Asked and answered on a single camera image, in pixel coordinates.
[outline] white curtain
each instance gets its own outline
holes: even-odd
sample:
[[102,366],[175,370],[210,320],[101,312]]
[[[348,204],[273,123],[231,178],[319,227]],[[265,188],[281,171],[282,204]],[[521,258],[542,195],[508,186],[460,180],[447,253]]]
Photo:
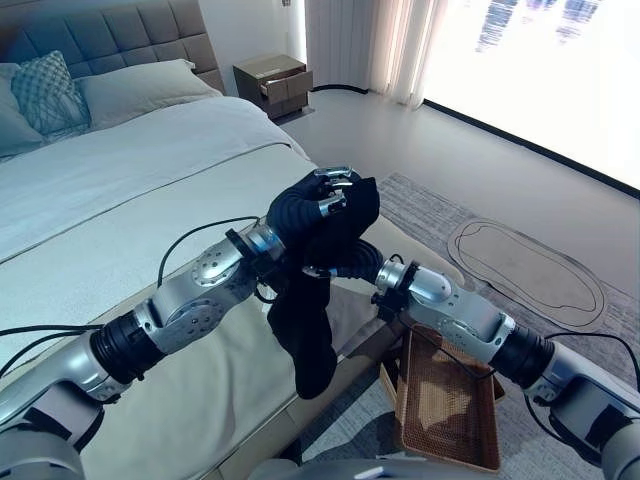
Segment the white curtain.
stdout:
[[424,99],[429,41],[446,0],[379,0],[371,88],[411,108]]

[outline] tray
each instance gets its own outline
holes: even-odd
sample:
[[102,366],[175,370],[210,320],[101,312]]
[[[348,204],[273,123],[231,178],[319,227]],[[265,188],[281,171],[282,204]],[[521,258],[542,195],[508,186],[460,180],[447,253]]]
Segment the tray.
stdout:
[[404,338],[398,376],[396,441],[424,456],[497,472],[500,453],[493,379],[476,381],[422,338],[441,345],[478,374],[489,371],[426,327]]

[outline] bed frame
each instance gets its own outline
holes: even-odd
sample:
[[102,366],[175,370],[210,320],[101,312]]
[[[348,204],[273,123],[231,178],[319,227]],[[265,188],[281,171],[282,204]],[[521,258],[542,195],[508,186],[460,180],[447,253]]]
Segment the bed frame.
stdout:
[[75,2],[75,8],[53,3],[0,0],[0,62],[20,63],[60,50],[71,76],[78,78],[184,58],[196,64],[198,77],[224,93],[198,0],[104,9],[90,1]]

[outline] window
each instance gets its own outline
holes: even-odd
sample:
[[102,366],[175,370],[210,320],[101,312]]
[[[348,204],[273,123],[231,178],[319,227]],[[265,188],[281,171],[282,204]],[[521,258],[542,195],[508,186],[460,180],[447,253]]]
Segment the window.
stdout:
[[640,188],[640,2],[443,1],[427,99]]

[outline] electrical cord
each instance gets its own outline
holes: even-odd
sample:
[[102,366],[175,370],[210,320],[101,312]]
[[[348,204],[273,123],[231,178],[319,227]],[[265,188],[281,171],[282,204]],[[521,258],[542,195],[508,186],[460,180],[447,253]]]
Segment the electrical cord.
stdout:
[[194,228],[193,230],[189,230],[187,233],[185,233],[180,238],[178,238],[175,242],[173,242],[173,244],[169,247],[169,249],[165,252],[164,256],[162,257],[162,261],[160,262],[160,267],[158,268],[158,280],[156,282],[156,287],[159,288],[160,285],[162,285],[162,277],[164,276],[164,266],[167,263],[167,259],[169,258],[169,255],[171,255],[171,252],[173,252],[173,250],[185,238],[187,238],[190,235],[193,235],[196,232],[199,232],[200,230],[204,230],[205,228],[216,227],[218,225],[223,225],[225,223],[240,222],[242,220],[255,220],[256,223],[254,226],[257,226],[258,223],[260,223],[260,217],[256,217],[254,215],[251,215],[248,217],[229,218],[228,220],[221,220],[219,222],[213,222],[213,223],[207,223],[206,225],[201,225],[200,227]]
[[256,285],[256,289],[254,290],[253,294],[256,296],[256,298],[258,300],[260,300],[262,303],[266,303],[267,305],[273,305],[274,303],[276,303],[276,299],[272,298],[271,300],[269,300],[268,298],[264,297],[261,293],[260,290],[258,290],[258,286]]
[[0,337],[15,335],[16,333],[39,332],[47,330],[68,330],[70,332],[86,332],[88,330],[100,330],[103,325],[30,325],[28,327],[7,328],[0,330]]
[[[549,339],[555,338],[555,337],[599,337],[599,338],[611,338],[613,340],[617,340],[622,345],[624,345],[624,348],[627,350],[627,352],[629,353],[629,356],[631,357],[631,363],[633,363],[633,369],[635,370],[635,374],[636,374],[636,388],[640,392],[640,368],[638,368],[638,360],[636,359],[636,356],[634,355],[633,350],[631,349],[629,344],[627,342],[625,342],[622,338],[618,337],[617,335],[611,335],[609,333],[558,332],[558,333],[552,333],[551,335],[547,335],[547,336],[544,337],[544,339],[545,340],[549,340]],[[531,406],[531,401],[529,400],[529,397],[527,397],[525,395],[524,396],[524,401],[525,401],[525,403],[527,405],[527,409],[529,410],[529,413],[531,414],[531,416],[533,417],[535,422],[540,426],[540,428],[542,428],[542,430],[545,431],[545,433],[547,433],[549,436],[555,438],[559,442],[564,443],[565,445],[571,447],[571,445],[569,443],[565,442],[562,439],[562,437],[560,437],[560,436],[556,435],[555,433],[553,433],[549,428],[547,428],[542,423],[542,421],[540,420],[538,415],[536,415],[535,411],[533,410],[533,407]]]
[[527,410],[529,410],[529,414],[533,417],[533,419],[536,421],[536,423],[538,424],[538,426],[544,430],[544,432],[549,435],[550,437],[556,439],[557,441],[559,441],[560,443],[564,443],[565,445],[567,445],[568,447],[571,447],[571,445],[569,445],[567,442],[565,442],[562,437],[560,437],[559,435],[556,435],[555,433],[553,433],[551,431],[551,429],[549,429],[544,423],[542,423],[542,420],[540,420],[540,418],[538,417],[538,415],[536,415],[536,412],[533,410],[533,407],[531,406],[531,400],[529,400],[529,397],[527,397],[526,394],[523,394],[524,396],[524,403],[527,405]]
[[404,265],[404,260],[403,260],[403,258],[400,256],[400,254],[399,254],[399,253],[394,253],[393,255],[391,255],[391,256],[389,257],[389,260],[391,260],[391,261],[393,262],[393,261],[394,261],[394,260],[393,260],[394,258],[397,258],[397,259],[398,259],[398,261],[399,261],[401,264],[403,264],[403,265]]
[[38,340],[36,340],[34,342],[31,342],[29,345],[27,345],[22,350],[20,350],[18,353],[16,353],[13,357],[11,357],[11,359],[7,363],[4,364],[2,369],[0,369],[0,378],[2,378],[5,375],[5,373],[7,373],[7,371],[9,371],[9,369],[11,368],[11,366],[14,363],[16,363],[18,360],[20,360],[20,357],[22,357],[29,350],[31,350],[32,348],[37,347],[41,343],[48,342],[49,340],[54,340],[56,338],[61,338],[61,337],[73,337],[73,336],[77,336],[77,335],[82,335],[83,333],[84,333],[84,331],[69,331],[69,332],[52,333],[51,335],[44,336],[44,337],[39,338]]
[[[405,322],[404,320],[402,320],[402,318],[400,318],[400,316],[398,315],[396,317],[398,319],[398,321],[404,325],[405,327],[407,327],[408,329],[411,330],[411,325],[409,325],[407,322]],[[452,353],[448,352],[447,350],[445,350],[444,348],[442,348],[440,345],[438,345],[436,342],[434,342],[433,340],[431,340],[429,337],[427,337],[426,335],[424,335],[422,332],[419,332],[417,330],[413,330],[413,333],[417,334],[419,337],[421,337],[423,340],[426,340],[427,342],[429,342],[431,345],[433,345],[435,348],[437,348],[438,350],[440,350],[442,353],[444,353],[447,357],[449,357],[451,360],[453,360],[460,368],[462,368],[462,370],[471,378],[473,378],[475,381],[480,381],[480,380],[484,380],[486,378],[491,377],[493,374],[496,373],[495,369],[491,369],[490,371],[488,371],[487,373],[483,374],[483,375],[478,375],[477,373],[475,373],[474,371],[472,371],[469,367],[467,367],[464,362],[462,362],[462,360],[459,360],[458,358],[456,358],[455,355],[453,355]]]

